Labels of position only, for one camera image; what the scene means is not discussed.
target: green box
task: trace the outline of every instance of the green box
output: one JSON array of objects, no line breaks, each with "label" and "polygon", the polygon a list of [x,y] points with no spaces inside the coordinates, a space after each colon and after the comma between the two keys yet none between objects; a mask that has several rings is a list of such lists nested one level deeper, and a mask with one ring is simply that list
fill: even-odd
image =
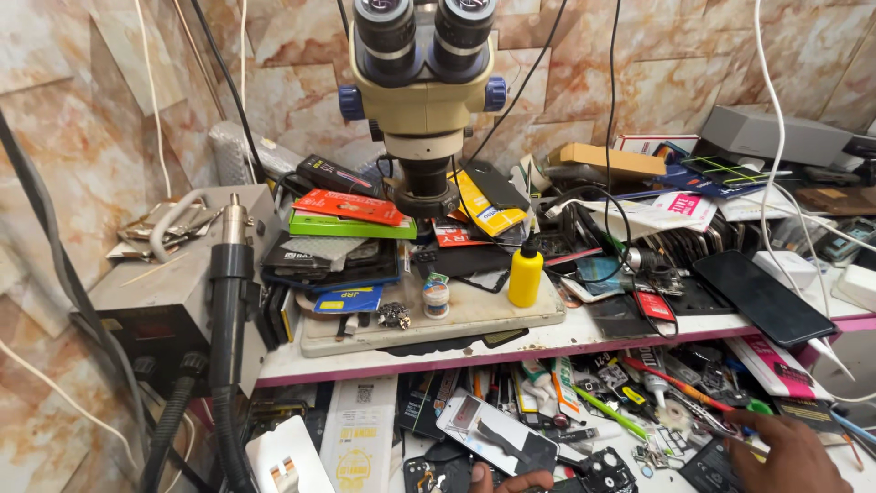
[{"label": "green box", "polygon": [[359,238],[416,239],[417,225],[405,217],[399,226],[379,225],[310,211],[295,211],[289,218],[289,234],[357,236]]}]

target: hand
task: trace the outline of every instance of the hand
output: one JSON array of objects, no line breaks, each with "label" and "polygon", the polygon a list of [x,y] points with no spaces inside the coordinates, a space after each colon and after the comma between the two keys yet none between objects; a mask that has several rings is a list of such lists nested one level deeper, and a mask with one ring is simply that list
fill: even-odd
[{"label": "hand", "polygon": [[547,471],[533,471],[524,475],[516,475],[499,484],[498,488],[493,489],[492,472],[486,464],[478,462],[471,468],[469,493],[520,493],[533,486],[540,486],[550,491],[554,487],[554,477]]},{"label": "hand", "polygon": [[747,448],[730,440],[730,456],[746,493],[852,493],[851,485],[804,423],[750,411],[724,414],[731,423],[748,426],[770,446],[761,464]]}]

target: metal nozzle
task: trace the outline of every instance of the metal nozzle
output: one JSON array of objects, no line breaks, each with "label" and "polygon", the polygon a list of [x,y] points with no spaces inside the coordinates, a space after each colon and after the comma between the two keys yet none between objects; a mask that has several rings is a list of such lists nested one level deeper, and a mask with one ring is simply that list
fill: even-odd
[{"label": "metal nozzle", "polygon": [[231,204],[223,208],[222,214],[222,243],[245,245],[249,216],[246,213],[246,208],[240,204],[238,194],[231,194]]}]

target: gray device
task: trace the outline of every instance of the gray device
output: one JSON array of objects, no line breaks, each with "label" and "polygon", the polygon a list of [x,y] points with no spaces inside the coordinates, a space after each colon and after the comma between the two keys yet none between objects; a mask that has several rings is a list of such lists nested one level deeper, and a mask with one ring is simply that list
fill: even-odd
[{"label": "gray device", "polygon": [[[271,246],[280,229],[267,185],[241,185],[205,189],[208,207],[222,207],[230,193],[240,196],[255,226],[247,228],[256,261]],[[213,245],[223,241],[223,218],[209,227],[203,238],[189,241],[173,254],[173,263],[123,261],[88,293],[104,326],[116,335],[132,361],[152,356],[155,372],[149,383],[159,393],[175,380],[180,360],[189,350],[209,354],[209,269]],[[263,284],[256,266],[254,281]],[[136,282],[127,283],[147,272]],[[244,357],[240,390],[250,396],[267,348],[252,320],[244,325]]]},{"label": "gray device", "polygon": [[[785,117],[784,161],[829,166],[853,134],[804,118]],[[731,153],[774,158],[779,147],[775,115],[716,106],[700,137]]]}]

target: phone screen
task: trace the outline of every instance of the phone screen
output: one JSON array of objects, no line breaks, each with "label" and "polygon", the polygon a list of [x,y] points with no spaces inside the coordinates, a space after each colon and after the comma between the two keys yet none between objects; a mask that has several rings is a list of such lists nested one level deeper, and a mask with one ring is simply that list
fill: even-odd
[{"label": "phone screen", "polygon": [[821,312],[736,250],[697,261],[694,270],[781,347],[837,331]]}]

